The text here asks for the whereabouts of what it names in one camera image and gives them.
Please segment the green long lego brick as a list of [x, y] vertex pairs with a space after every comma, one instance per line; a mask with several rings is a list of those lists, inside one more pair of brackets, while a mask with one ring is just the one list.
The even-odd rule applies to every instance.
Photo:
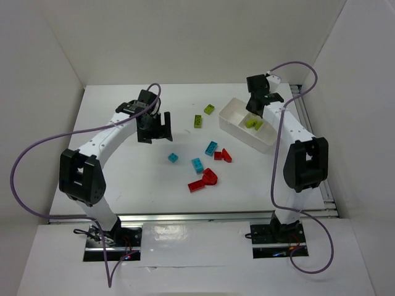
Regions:
[[195, 115], [194, 116], [194, 128], [202, 128], [202, 116], [201, 115]]

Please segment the green curved lego brick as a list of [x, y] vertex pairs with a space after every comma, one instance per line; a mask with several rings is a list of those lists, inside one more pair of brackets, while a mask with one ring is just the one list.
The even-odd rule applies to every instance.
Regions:
[[254, 127], [254, 125], [255, 125], [255, 123], [256, 123], [256, 121], [247, 121], [246, 123], [245, 123], [245, 127], [246, 128], [253, 128]]

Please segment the small green lego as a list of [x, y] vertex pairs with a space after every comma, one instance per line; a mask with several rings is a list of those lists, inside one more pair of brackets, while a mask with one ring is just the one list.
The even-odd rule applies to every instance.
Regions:
[[254, 115], [254, 114], [249, 114], [249, 119], [248, 119], [249, 121], [261, 121], [261, 118], [259, 117], [259, 116], [257, 116], [257, 115]]
[[256, 131], [258, 131], [260, 129], [260, 127], [262, 126], [263, 122], [262, 121], [256, 121], [255, 125], [254, 125], [254, 129]]

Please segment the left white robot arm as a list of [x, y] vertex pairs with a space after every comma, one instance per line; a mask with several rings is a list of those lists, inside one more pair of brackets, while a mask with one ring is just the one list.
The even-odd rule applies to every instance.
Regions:
[[172, 141], [170, 112], [160, 113], [160, 105], [159, 93], [141, 90], [136, 100], [120, 104], [105, 128], [90, 141], [75, 150], [65, 149], [60, 156], [60, 191], [113, 241], [125, 230], [105, 200], [107, 185], [102, 170], [112, 154], [134, 134], [140, 143]]

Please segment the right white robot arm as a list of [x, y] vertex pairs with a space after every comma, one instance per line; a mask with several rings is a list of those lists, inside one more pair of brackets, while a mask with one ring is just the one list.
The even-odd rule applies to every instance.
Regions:
[[288, 110], [288, 103], [271, 92], [279, 78], [269, 74], [246, 78], [250, 94], [246, 110], [267, 122], [277, 134], [270, 198], [273, 219], [291, 227], [299, 221], [309, 191], [328, 176], [328, 141], [307, 131]]

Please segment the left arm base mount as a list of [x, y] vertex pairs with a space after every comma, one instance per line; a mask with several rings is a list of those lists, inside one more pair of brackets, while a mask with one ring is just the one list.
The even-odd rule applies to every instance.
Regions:
[[[142, 232], [141, 226], [132, 226], [125, 228], [121, 238], [117, 240], [105, 237], [107, 260], [119, 261], [122, 256], [127, 255], [125, 261], [140, 261]], [[86, 237], [84, 262], [104, 261], [102, 240], [94, 226], [90, 226], [87, 231], [74, 229], [73, 233]]]

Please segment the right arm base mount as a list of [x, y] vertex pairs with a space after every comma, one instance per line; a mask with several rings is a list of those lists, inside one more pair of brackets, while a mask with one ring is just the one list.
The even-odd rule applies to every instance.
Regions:
[[304, 228], [300, 221], [290, 226], [282, 225], [276, 218], [269, 223], [251, 224], [244, 237], [251, 241], [254, 259], [308, 257]]

